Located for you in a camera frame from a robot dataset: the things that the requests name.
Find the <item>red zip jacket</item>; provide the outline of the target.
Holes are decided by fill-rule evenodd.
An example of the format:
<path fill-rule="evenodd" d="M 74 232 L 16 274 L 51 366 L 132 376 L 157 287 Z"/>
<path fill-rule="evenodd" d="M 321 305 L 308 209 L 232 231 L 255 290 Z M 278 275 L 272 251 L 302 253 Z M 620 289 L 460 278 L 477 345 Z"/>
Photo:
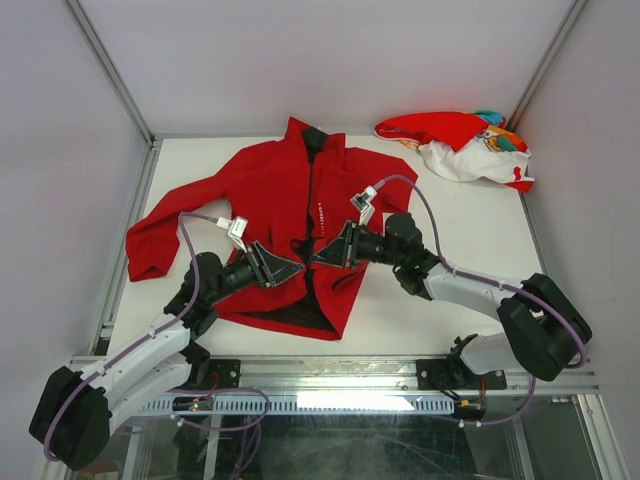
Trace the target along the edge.
<path fill-rule="evenodd" d="M 418 178 L 405 160 L 349 147 L 291 118 L 283 139 L 246 147 L 215 175 L 169 191 L 126 236 L 128 275 L 165 276 L 177 254 L 178 216 L 226 199 L 248 221 L 243 238 L 303 265 L 283 285 L 251 286 L 218 303 L 221 318 L 239 324 L 335 341 L 342 338 L 366 266 L 340 269 L 309 260 L 359 217 L 354 195 L 394 174 Z"/>

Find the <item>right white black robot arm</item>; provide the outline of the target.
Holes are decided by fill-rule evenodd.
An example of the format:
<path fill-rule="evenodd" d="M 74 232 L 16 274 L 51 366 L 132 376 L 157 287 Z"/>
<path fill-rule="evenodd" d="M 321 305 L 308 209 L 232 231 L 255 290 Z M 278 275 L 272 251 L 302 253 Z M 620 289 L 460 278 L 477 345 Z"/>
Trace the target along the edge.
<path fill-rule="evenodd" d="M 408 213 L 390 216 L 381 233 L 348 221 L 311 260 L 350 269 L 364 261 L 389 265 L 408 294 L 456 304 L 498 321 L 503 328 L 499 334 L 456 339 L 447 374 L 459 387 L 471 386 L 482 374 L 517 367 L 551 382 L 571 367 L 593 337 L 583 316 L 551 278 L 536 273 L 514 283 L 447 267 L 424 246 Z"/>

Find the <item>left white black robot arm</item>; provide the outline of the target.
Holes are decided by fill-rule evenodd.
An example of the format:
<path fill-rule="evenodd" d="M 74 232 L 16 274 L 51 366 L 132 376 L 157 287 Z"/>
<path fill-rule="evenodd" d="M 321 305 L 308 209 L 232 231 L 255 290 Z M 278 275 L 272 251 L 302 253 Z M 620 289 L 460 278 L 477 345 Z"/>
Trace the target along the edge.
<path fill-rule="evenodd" d="M 29 426 L 45 456 L 72 470 L 92 463 L 116 430 L 146 402 L 209 377 L 210 353 L 197 344 L 216 305 L 251 286 L 273 288 L 304 269 L 260 243 L 227 264 L 212 252 L 192 257 L 176 295 L 146 329 L 107 356 L 48 378 Z"/>

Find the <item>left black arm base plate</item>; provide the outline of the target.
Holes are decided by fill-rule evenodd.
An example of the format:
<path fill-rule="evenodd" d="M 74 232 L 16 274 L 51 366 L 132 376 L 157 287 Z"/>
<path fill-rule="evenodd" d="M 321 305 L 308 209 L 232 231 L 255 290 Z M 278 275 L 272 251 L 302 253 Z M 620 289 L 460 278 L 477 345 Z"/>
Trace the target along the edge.
<path fill-rule="evenodd" d="M 239 386 L 241 361 L 239 359 L 214 358 L 203 362 L 187 381 L 176 387 L 176 390 L 216 390 Z"/>

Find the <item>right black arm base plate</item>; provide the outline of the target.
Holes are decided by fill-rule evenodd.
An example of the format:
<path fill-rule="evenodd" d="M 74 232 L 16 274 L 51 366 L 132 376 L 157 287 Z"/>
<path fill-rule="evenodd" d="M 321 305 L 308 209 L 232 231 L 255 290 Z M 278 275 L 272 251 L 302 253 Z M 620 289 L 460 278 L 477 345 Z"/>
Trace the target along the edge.
<path fill-rule="evenodd" d="M 507 389 L 506 376 L 501 371 L 475 374 L 464 364 L 446 358 L 415 361 L 416 378 L 420 390 L 502 391 Z"/>

